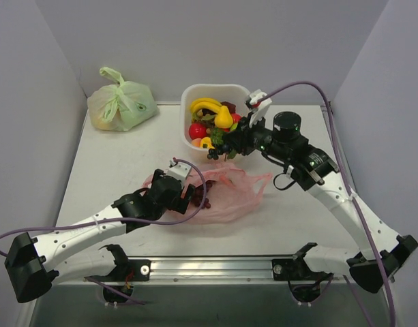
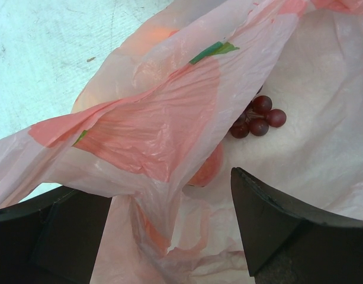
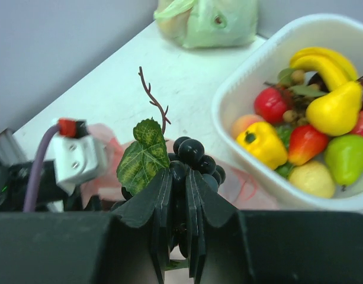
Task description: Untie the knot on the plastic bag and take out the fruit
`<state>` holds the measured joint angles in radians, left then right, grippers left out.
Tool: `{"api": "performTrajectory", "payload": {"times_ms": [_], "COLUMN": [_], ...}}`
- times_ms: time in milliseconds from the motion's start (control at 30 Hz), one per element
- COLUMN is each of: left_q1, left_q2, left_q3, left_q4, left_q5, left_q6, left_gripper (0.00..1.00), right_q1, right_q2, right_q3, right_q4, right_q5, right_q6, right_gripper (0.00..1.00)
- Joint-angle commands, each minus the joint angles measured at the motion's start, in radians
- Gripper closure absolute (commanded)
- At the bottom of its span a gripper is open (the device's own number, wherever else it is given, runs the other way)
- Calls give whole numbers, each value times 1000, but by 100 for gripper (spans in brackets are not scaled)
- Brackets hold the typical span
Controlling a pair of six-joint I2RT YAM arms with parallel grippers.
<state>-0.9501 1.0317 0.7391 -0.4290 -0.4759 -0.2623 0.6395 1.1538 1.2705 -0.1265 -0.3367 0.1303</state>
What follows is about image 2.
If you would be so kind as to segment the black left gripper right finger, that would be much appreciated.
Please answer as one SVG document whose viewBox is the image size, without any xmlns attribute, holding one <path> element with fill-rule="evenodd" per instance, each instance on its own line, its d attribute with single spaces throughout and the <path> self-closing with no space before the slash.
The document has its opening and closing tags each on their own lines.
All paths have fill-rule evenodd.
<svg viewBox="0 0 363 284">
<path fill-rule="evenodd" d="M 363 221 L 309 205 L 239 167 L 231 191 L 256 283 L 363 283 Z"/>
</svg>

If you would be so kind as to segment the pink plastic bag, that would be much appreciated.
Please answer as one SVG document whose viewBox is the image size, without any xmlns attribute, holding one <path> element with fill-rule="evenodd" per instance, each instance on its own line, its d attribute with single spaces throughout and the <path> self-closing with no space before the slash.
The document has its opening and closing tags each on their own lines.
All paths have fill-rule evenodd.
<svg viewBox="0 0 363 284">
<path fill-rule="evenodd" d="M 232 137 L 260 95 L 286 123 Z M 219 143 L 219 174 L 187 185 Z M 174 1 L 69 115 L 0 140 L 0 209 L 44 182 L 110 198 L 92 283 L 251 283 L 234 167 L 363 221 L 363 1 Z"/>
</svg>

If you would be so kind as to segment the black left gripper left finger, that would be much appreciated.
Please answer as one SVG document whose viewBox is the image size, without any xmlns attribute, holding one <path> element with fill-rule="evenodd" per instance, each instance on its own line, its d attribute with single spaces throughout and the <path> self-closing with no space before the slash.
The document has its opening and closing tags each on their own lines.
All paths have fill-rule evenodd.
<svg viewBox="0 0 363 284">
<path fill-rule="evenodd" d="M 0 283 L 89 283 L 110 205 L 61 186 L 0 209 Z"/>
</svg>

